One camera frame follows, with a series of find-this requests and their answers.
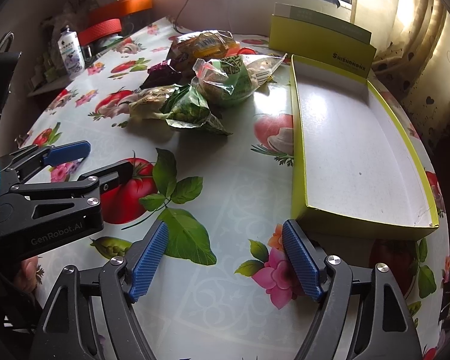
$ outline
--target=red jar lid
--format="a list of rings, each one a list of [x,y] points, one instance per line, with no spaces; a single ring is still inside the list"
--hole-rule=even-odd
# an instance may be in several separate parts
[[[121,31],[122,25],[120,24],[120,19],[110,19],[79,32],[78,41],[80,42],[80,46],[86,46],[95,42],[97,39],[107,35],[120,33]]]

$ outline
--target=tablecloth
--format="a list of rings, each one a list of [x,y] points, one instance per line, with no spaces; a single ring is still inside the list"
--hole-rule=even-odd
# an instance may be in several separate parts
[[[157,216],[168,215],[175,220],[170,242],[180,247],[162,258],[149,293],[134,305],[157,358],[293,359],[317,306],[297,285],[281,238],[290,215],[293,145],[275,138],[293,128],[289,61],[245,103],[222,113],[229,137],[176,132],[160,120],[129,121],[127,99],[177,35],[173,20],[162,19],[125,39],[63,90],[30,130],[26,144],[91,144],[87,159],[48,168],[32,182],[75,180],[123,159],[135,168],[125,187],[102,196],[103,231],[40,256],[37,297],[43,305],[64,266],[102,266],[143,238]],[[235,38],[243,47],[282,55],[268,49],[266,37]],[[418,243],[310,236],[349,264],[389,264],[426,354],[438,345],[443,284],[450,276],[446,211],[413,125],[372,72],[369,80],[409,132],[435,197],[439,229]],[[157,160],[175,161],[184,192],[150,213],[139,198],[156,192],[151,174]],[[186,242],[180,238],[184,223],[193,234]],[[353,297],[336,359],[347,355],[357,304]],[[95,306],[106,357],[113,359],[101,304]]]

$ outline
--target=bottle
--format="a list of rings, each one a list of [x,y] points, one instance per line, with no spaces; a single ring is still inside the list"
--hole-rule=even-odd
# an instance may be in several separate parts
[[[65,26],[60,32],[58,48],[60,49],[60,54],[68,76],[73,80],[85,70],[85,62],[83,60],[82,50],[80,49],[80,42],[78,41],[77,33],[70,31],[69,26]]]

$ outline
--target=blue gripper pad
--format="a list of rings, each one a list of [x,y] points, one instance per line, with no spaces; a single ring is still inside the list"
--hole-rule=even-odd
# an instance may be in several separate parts
[[[60,164],[87,157],[90,154],[90,150],[91,146],[86,140],[57,146],[52,148],[48,154],[43,157],[43,164],[57,167]]]
[[[163,256],[163,253],[165,252],[165,249],[167,248],[168,227],[165,222],[157,220],[152,225],[143,241],[139,242],[145,243],[147,238],[149,238],[148,244],[143,249],[142,255],[139,257],[138,261],[134,264],[131,270],[132,285],[128,291],[128,295],[134,302],[136,302],[139,297],[147,293],[150,283],[154,278],[158,264]]]
[[[325,294],[320,286],[319,269],[289,221],[283,224],[282,240],[303,291],[319,302]]]

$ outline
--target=yellow curtain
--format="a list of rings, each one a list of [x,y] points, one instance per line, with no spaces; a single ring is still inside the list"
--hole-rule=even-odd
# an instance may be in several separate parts
[[[450,126],[450,15],[441,0],[354,0],[377,78],[433,149]]]

